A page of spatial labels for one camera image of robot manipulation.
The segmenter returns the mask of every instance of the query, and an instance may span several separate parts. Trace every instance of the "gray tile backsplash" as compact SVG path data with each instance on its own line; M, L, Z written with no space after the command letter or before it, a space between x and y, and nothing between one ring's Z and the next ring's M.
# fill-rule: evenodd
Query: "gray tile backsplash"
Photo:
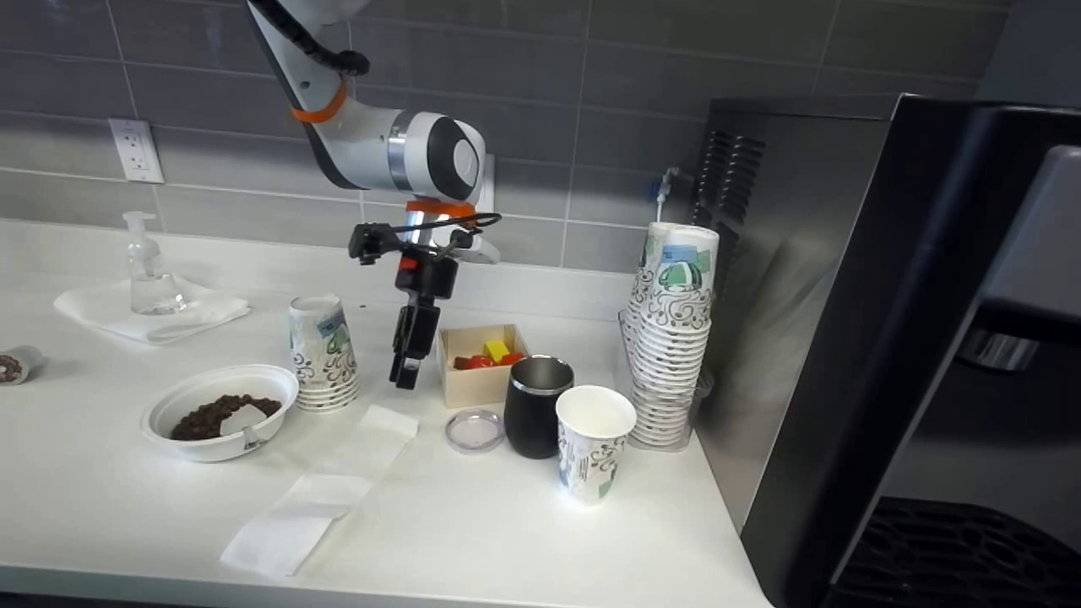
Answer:
M965 97L1010 0L371 0L322 29L371 59L370 105L474 120L510 263L631 271L709 97ZM245 0L0 0L0 216L345 245L403 197L336 190L286 117ZM110 120L152 120L167 185L117 176Z

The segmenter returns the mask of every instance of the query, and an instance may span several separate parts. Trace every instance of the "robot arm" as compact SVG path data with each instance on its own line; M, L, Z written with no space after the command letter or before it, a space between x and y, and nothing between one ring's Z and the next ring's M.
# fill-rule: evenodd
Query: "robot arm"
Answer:
M374 263L403 254L396 286L410 293L396 327L391 382L412 390L433 350L439 296L452 293L455 257L478 257L478 233L496 214L478 214L483 137L474 125L403 107L371 107L347 95L347 77L370 71L355 50L329 50L316 37L345 24L370 0L248 0L266 53L292 91L323 176L345 190L406 190L406 226L357 222L347 254Z

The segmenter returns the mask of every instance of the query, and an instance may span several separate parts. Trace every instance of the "cup lid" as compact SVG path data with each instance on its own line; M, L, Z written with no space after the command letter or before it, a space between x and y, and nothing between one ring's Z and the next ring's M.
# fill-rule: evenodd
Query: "cup lid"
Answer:
M504 415L492 408L455 413L446 422L446 438L462 454L492 448L504 438Z

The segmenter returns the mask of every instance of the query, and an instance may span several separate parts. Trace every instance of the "wall outlet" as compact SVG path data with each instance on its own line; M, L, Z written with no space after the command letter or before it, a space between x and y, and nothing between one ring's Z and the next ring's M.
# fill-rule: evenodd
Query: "wall outlet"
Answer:
M110 127L129 181L167 181L159 148L146 120L110 117Z

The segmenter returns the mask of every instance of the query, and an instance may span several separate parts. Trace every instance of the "coffee grounds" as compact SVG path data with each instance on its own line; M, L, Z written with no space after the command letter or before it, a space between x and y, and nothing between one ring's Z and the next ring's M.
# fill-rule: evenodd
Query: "coffee grounds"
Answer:
M266 419L280 408L280 402L273 400L219 396L215 402L206 402L197 413L184 415L168 436L180 441L215 438L223 429L223 419L230 419L245 404L259 408Z

